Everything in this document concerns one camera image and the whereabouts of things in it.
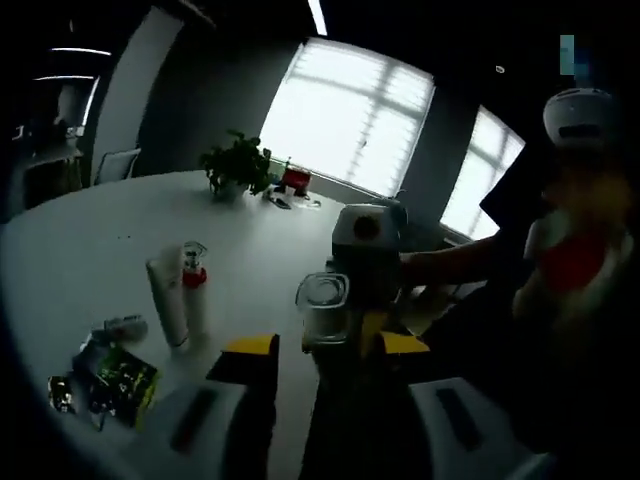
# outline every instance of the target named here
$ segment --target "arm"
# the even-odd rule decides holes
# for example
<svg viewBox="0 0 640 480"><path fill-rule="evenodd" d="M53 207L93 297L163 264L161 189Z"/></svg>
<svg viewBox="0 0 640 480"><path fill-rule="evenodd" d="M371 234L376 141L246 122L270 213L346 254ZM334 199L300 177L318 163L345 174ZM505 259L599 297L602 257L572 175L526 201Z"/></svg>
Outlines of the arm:
<svg viewBox="0 0 640 480"><path fill-rule="evenodd" d="M467 245L436 252L403 254L403 276L407 286L445 285L487 279L496 259L500 234Z"/></svg>

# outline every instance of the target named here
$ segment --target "white chair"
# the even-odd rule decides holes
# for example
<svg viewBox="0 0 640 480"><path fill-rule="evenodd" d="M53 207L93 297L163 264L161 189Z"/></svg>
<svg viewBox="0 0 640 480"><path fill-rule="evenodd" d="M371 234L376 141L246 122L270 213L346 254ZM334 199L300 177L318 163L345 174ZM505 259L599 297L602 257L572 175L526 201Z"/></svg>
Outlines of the white chair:
<svg viewBox="0 0 640 480"><path fill-rule="evenodd" d="M94 185L129 178L140 151L140 148L134 148L123 152L106 153L100 162Z"/></svg>

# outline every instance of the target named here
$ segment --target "white bottle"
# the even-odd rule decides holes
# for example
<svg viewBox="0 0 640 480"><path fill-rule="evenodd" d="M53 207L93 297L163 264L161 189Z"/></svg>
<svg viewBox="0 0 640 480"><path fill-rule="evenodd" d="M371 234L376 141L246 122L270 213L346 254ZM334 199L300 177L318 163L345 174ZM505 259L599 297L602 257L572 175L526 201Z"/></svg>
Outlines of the white bottle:
<svg viewBox="0 0 640 480"><path fill-rule="evenodd" d="M206 247L198 242L184 244L182 292L187 327L192 338L207 330L207 271L201 264L206 253Z"/></svg>
<svg viewBox="0 0 640 480"><path fill-rule="evenodd" d="M188 348L189 330L182 298L182 246L163 249L147 260L147 274L160 324L170 347Z"/></svg>

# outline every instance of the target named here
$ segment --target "bright window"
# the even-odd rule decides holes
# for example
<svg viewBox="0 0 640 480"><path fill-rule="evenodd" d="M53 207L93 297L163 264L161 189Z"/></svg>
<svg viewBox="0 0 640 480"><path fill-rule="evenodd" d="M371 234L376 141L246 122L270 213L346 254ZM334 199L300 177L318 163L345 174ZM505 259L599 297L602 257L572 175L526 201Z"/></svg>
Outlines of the bright window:
<svg viewBox="0 0 640 480"><path fill-rule="evenodd" d="M405 63L310 39L291 63L260 138L276 159L392 196L432 93L431 76Z"/></svg>
<svg viewBox="0 0 640 480"><path fill-rule="evenodd" d="M480 202L523 148L520 137L481 107L467 155L440 222L472 240L494 235L498 226L480 209Z"/></svg>

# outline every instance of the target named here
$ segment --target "white cylinder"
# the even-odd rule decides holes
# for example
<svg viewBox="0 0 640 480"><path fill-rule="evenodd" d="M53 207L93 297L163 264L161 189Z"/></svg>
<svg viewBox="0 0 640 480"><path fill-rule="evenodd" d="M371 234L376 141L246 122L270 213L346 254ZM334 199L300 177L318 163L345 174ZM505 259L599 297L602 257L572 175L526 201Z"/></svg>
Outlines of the white cylinder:
<svg viewBox="0 0 640 480"><path fill-rule="evenodd" d="M182 295L182 247L172 246L146 263L153 301L167 343L184 349L189 330Z"/></svg>
<svg viewBox="0 0 640 480"><path fill-rule="evenodd" d="M207 284L183 286L182 291L189 335L200 335L207 330Z"/></svg>

